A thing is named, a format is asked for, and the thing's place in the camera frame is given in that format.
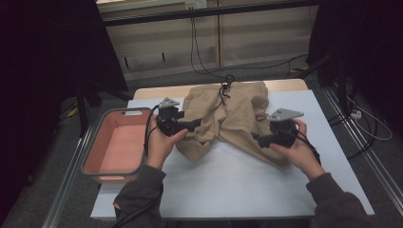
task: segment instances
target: black cable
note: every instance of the black cable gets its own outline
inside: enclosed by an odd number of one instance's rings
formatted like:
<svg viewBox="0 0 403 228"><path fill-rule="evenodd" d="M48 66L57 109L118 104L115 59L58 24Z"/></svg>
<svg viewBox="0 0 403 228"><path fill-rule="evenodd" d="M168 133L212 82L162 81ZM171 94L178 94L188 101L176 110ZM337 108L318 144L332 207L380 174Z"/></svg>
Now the black cable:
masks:
<svg viewBox="0 0 403 228"><path fill-rule="evenodd" d="M317 153L317 149L311 144L311 142L309 142L308 137L306 137L305 134L303 134L303 133L300 132L300 131L299 131L296 135L294 135L294 134L292 134L292 133L290 133L290 132L288 132L288 131L285 131L285 130L279 130L278 132L285 133L285 134L287 134L287 135L289 135L289 136L292 136L292 137L294 137L294 138L296 138L296 139L299 139L299 140L303 141L304 143L306 143L306 144L309 146L309 148L311 149L311 151L312 151L312 153L314 154L315 158L317 159L317 162L318 162L320 165L322 165L322 162L320 161L320 155L319 155L319 153Z"/></svg>
<svg viewBox="0 0 403 228"><path fill-rule="evenodd" d="M194 70L196 73L198 73L198 74L210 74L210 75L212 75L212 76L214 76L214 77L223 78L224 76L220 76L220 75L213 74L213 73L219 72L219 71L223 71L223 70L232 70L232 69L266 69L266 68L272 68L272 67L279 67L279 66L288 64L288 63L292 62L293 60L295 60L295 59L297 59L297 58L300 58L300 57L303 57L303 56L308 56L308 54L300 54L300 55L298 55L298 56L296 56L296 57L293 57L293 58L291 58L291 59L289 59L289 60L287 60L287 61L285 61L285 62L282 62L282 63L279 63L279 64L275 64L275 65L272 65L272 66L237 66L237 67L225 67L225 68L217 68L217 69L213 69L213 70L207 70L207 69L204 67L203 63L202 63L202 58L201 58L200 53L199 53L198 38L197 38L197 33L196 33L196 23L195 23L195 19L194 19L194 18L191 18L191 24L192 24L192 48L191 48L191 55L190 55L190 63L191 63L191 65L192 65L193 70ZM196 51L197 51L198 56L199 56L199 61L200 61L200 63L201 63L201 67L203 68L203 70L204 70L205 72L199 72L199 71L197 71L197 70L195 69L194 65L193 65L193 49L194 49L194 45L193 45L193 44L194 44L194 43L196 44Z"/></svg>
<svg viewBox="0 0 403 228"><path fill-rule="evenodd" d="M372 112L373 112L373 114L374 114L374 117L376 117L376 113L375 113L373 104L372 104L372 103L369 103L369 104L370 104L370 108L371 108L371 110L372 110ZM368 119L366 119L366 121L367 121L368 128L371 129L371 128L370 128L370 125L369 125L369 122L368 122ZM375 121L374 121L374 134L372 134L372 135L376 135L376 134L377 134L377 128L378 128L378 125L377 125L377 121L375 120ZM373 143L374 143L374 140L375 140L375 137L373 137L372 135L369 135L369 139L367 140L367 142L365 143L365 145L364 145L358 152L356 152L356 153L353 154L352 156L347 157L347 160L356 158L356 157L358 157L359 155L363 154L363 153L364 153L365 151L367 151L368 149L370 149L371 146L372 146Z"/></svg>
<svg viewBox="0 0 403 228"><path fill-rule="evenodd" d="M334 117L330 118L327 120L327 122L329 123L330 121L334 120L337 117L341 117L340 114L335 115Z"/></svg>
<svg viewBox="0 0 403 228"><path fill-rule="evenodd" d="M194 70L196 73L198 73L198 74L210 74L211 76L214 76L214 77L223 78L223 77L220 76L220 75L215 75L215 74L213 74L212 72L208 71L208 70L204 67L204 64L202 63L201 55L200 55L200 53L199 53L199 44L198 44L198 38L197 38L197 34L196 34L195 18L193 18L193 17L190 18L190 21L191 21L191 24L192 24L192 49L191 49L191 54L190 54L190 63L191 63L191 65L192 65L193 70ZM199 56L199 62L201 63L201 67L205 70L205 72L198 72L198 71L195 69L194 65L193 65L193 43L196 44L196 51L197 51L198 56Z"/></svg>
<svg viewBox="0 0 403 228"><path fill-rule="evenodd" d="M152 114L154 113L155 109L157 109L159 107L159 105L155 105L151 111L150 114L148 115L147 118L147 124L145 125L145 133L144 133L144 153L146 156L148 156L148 140L149 140L149 135L148 135L148 128L150 126L150 122L151 122L151 117Z"/></svg>
<svg viewBox="0 0 403 228"><path fill-rule="evenodd" d="M349 118L345 116L345 117L341 118L340 120L338 120L337 122L329 123L329 126L334 126L334 125L340 124L344 121L347 121L347 119L349 119Z"/></svg>
<svg viewBox="0 0 403 228"><path fill-rule="evenodd" d="M225 105L225 101L223 97L231 98L229 95L225 93L225 91L231 87L231 84L235 82L235 77L232 74L228 74L225 76L225 80L221 82L221 88L219 90L219 94L221 97L222 104Z"/></svg>
<svg viewBox="0 0 403 228"><path fill-rule="evenodd" d="M150 132L148 132L147 140L149 140L151 133L152 133L155 129L157 129L157 127L158 127L158 126L154 126L154 127L150 130Z"/></svg>

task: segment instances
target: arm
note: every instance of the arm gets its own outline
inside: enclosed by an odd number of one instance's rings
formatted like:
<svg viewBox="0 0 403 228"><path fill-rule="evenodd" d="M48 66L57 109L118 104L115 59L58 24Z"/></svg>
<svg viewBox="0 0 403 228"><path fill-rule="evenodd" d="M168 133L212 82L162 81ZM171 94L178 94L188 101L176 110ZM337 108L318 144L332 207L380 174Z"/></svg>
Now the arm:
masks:
<svg viewBox="0 0 403 228"><path fill-rule="evenodd" d="M156 118L151 121L151 129L157 126ZM148 157L136 180L128 182L116 197L116 217L119 222L128 219L118 227L162 227L160 202L163 195L163 163L171 153L174 144L187 134L187 130L167 137L157 127L150 135Z"/></svg>
<svg viewBox="0 0 403 228"><path fill-rule="evenodd" d="M298 125L299 134L306 135L306 124L300 120L294 122ZM374 227L359 199L338 186L305 142L296 139L290 148L274 143L270 147L286 156L308 177L307 188L317 203L315 214L319 227Z"/></svg>

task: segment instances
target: black sleeve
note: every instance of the black sleeve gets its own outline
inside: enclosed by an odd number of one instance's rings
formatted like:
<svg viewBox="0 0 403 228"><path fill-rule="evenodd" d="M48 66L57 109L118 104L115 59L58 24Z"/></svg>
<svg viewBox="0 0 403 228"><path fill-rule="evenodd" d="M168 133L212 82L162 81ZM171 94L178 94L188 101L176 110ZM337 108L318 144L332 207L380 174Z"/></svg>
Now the black sleeve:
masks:
<svg viewBox="0 0 403 228"><path fill-rule="evenodd" d="M315 214L318 227L375 227L359 199L344 192L330 173L312 180L306 187L317 203Z"/></svg>
<svg viewBox="0 0 403 228"><path fill-rule="evenodd" d="M142 212L119 227L162 227L160 214L163 178L165 173L148 165L143 165L136 180L128 182L116 197L117 222L128 216Z"/></svg>

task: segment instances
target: metal bracket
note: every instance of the metal bracket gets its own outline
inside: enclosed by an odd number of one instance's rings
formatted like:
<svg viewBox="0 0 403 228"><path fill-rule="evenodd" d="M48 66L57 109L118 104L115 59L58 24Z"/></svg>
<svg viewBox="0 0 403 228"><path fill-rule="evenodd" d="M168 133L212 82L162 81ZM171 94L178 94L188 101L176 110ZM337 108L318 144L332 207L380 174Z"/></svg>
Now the metal bracket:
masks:
<svg viewBox="0 0 403 228"><path fill-rule="evenodd" d="M303 112L293 111L285 108L279 108L272 115L267 114L267 118L270 122L283 122L294 119L296 117L303 116Z"/></svg>
<svg viewBox="0 0 403 228"><path fill-rule="evenodd" d="M170 98L165 98L165 99L163 99L162 102L160 102L159 108L166 108L166 107L171 107L171 106L175 106L175 105L179 105L179 102L175 102L174 100L172 100Z"/></svg>

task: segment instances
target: power outlet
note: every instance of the power outlet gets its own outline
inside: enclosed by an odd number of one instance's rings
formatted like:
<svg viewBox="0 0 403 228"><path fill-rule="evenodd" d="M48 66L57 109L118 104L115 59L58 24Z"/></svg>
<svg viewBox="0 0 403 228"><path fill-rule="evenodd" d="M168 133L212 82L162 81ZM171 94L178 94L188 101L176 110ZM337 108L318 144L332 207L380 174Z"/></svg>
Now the power outlet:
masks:
<svg viewBox="0 0 403 228"><path fill-rule="evenodd" d="M353 110L351 116L352 116L354 119L359 120L359 119L361 119L361 111Z"/></svg>
<svg viewBox="0 0 403 228"><path fill-rule="evenodd" d="M184 8L186 10L206 9L207 8L207 0L185 1L184 2Z"/></svg>
<svg viewBox="0 0 403 228"><path fill-rule="evenodd" d="M186 2L184 2L184 9L185 10L195 10L196 9L196 2L195 1L186 1Z"/></svg>
<svg viewBox="0 0 403 228"><path fill-rule="evenodd" d="M195 1L196 9L206 9L207 8L207 0L199 0Z"/></svg>

